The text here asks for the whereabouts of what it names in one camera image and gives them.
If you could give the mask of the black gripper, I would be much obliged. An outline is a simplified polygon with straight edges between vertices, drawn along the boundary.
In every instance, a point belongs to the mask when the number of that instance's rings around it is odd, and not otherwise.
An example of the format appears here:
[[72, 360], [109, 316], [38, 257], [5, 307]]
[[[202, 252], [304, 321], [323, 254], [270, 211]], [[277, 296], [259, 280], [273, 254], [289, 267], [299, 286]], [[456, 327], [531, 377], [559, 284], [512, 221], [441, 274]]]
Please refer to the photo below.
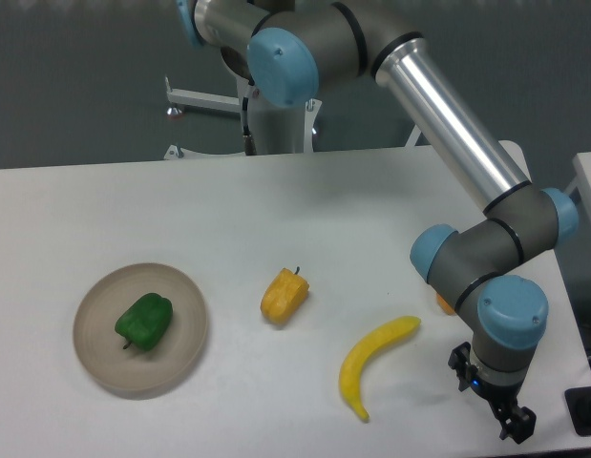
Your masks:
[[470, 388], [486, 400], [501, 425], [499, 438], [522, 444], [535, 431], [537, 415], [528, 407], [520, 407], [517, 395], [525, 379], [525, 370], [503, 372], [481, 362], [467, 342], [454, 348], [448, 366], [458, 379], [458, 390]]

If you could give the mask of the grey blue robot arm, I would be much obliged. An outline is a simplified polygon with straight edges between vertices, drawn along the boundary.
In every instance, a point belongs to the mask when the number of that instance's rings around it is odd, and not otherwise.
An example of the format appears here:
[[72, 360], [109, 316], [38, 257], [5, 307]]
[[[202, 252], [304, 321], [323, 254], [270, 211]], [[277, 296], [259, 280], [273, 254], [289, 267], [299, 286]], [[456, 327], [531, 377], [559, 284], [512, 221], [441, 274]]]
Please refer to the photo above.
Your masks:
[[532, 436], [517, 395], [547, 323], [548, 301], [515, 269], [578, 228], [570, 197], [531, 183], [436, 68], [423, 34], [375, 1], [310, 13], [290, 1], [180, 1], [189, 41], [234, 52], [262, 96], [292, 109], [327, 84], [367, 74], [401, 103], [485, 219], [465, 232], [435, 225], [411, 249], [422, 279], [473, 332], [449, 365], [486, 400], [501, 437]]

